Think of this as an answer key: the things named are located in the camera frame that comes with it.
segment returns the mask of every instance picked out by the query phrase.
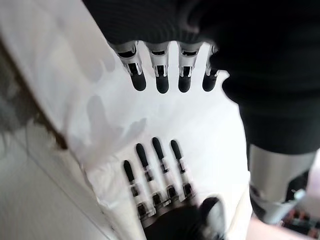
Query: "black fingertip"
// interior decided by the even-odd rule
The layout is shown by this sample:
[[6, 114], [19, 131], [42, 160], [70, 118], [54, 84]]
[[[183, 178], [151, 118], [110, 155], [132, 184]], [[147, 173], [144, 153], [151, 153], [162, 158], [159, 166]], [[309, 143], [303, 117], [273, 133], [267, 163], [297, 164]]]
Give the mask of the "black fingertip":
[[135, 149], [136, 149], [136, 153], [138, 154], [138, 156], [140, 158], [142, 167], [146, 168], [148, 166], [148, 161], [147, 161], [146, 152], [145, 152], [144, 147], [142, 146], [141, 143], [138, 143], [135, 146]]
[[146, 78], [144, 75], [144, 72], [142, 72], [140, 75], [135, 74], [131, 76], [133, 87], [138, 91], [143, 91], [146, 89], [147, 83]]
[[178, 160], [182, 159], [181, 152], [180, 152], [179, 145], [178, 145], [177, 141], [175, 141], [175, 140], [171, 141], [171, 148], [173, 150], [175, 158]]
[[207, 76], [206, 74], [203, 77], [202, 88], [206, 92], [210, 92], [214, 89], [216, 85], [217, 77], [215, 75]]
[[124, 168], [126, 177], [128, 178], [128, 181], [131, 183], [133, 180], [135, 180], [135, 177], [134, 177], [134, 173], [132, 172], [130, 162], [128, 160], [125, 160], [123, 162], [123, 168]]
[[154, 147], [154, 150], [158, 156], [159, 160], [162, 160], [165, 156], [164, 153], [162, 152], [161, 144], [158, 138], [154, 137], [152, 138], [152, 145]]
[[156, 89], [159, 93], [165, 94], [169, 90], [169, 80], [168, 76], [159, 76], [155, 78]]
[[188, 76], [179, 76], [178, 87], [180, 92], [186, 93], [190, 89], [191, 77]]

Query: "white surface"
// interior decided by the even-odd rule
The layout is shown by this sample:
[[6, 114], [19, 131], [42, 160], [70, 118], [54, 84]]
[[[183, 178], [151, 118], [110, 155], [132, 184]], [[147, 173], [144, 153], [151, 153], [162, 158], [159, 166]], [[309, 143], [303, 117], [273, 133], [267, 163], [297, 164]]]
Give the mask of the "white surface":
[[[249, 181], [243, 127], [237, 106], [221, 90], [225, 73], [214, 91], [202, 90], [207, 45], [200, 49], [190, 91], [180, 93], [178, 48], [171, 43], [169, 91], [160, 94], [146, 47], [139, 45], [147, 88], [138, 92], [79, 0], [1, 0], [0, 34], [122, 239], [143, 239], [122, 162], [130, 159], [142, 181], [135, 144], [144, 144], [155, 167], [154, 136], [171, 168], [175, 162], [169, 142], [179, 141], [199, 201], [219, 195], [227, 226], [232, 221], [237, 222], [233, 228], [248, 225], [250, 207], [233, 219]], [[250, 206], [248, 200], [242, 204]]]
[[0, 239], [115, 240], [95, 199], [48, 143], [43, 128], [1, 132]]

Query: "white cloth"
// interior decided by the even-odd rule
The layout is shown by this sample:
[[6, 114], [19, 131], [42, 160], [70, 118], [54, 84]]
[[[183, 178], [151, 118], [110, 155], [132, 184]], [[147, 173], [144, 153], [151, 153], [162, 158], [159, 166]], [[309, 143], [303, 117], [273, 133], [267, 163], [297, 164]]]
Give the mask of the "white cloth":
[[[245, 136], [238, 107], [221, 89], [227, 74], [219, 75], [213, 91], [202, 90], [207, 44], [187, 93], [178, 90], [178, 47], [170, 44], [169, 91], [161, 94], [145, 45], [139, 43], [147, 87], [138, 92], [80, 0], [1, 0], [0, 36], [40, 107], [66, 137], [120, 238], [144, 239], [122, 162], [131, 160], [143, 181], [135, 144], [144, 144], [156, 167], [151, 139], [157, 136], [171, 169], [169, 143], [179, 141], [199, 202], [221, 197], [227, 227], [233, 222], [231, 235], [244, 239], [245, 233], [234, 232], [243, 232], [251, 215], [248, 198], [240, 202], [249, 181]], [[240, 203], [246, 211], [239, 216]]]

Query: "black sleeve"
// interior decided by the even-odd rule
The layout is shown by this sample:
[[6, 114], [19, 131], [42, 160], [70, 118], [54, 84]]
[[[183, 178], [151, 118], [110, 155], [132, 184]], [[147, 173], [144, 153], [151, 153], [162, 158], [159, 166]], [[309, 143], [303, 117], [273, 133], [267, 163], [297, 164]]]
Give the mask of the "black sleeve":
[[248, 144], [302, 154], [320, 148], [320, 1], [213, 1], [201, 32], [227, 70]]

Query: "black fabric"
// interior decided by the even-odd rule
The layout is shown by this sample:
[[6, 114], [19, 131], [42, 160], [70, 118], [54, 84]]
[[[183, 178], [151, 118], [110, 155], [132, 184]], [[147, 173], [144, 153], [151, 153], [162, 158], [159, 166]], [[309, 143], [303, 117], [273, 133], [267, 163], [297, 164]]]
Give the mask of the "black fabric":
[[177, 0], [83, 0], [105, 38], [112, 44], [199, 42], [178, 26]]
[[276, 153], [320, 147], [320, 1], [211, 1], [201, 32], [230, 74], [247, 143]]

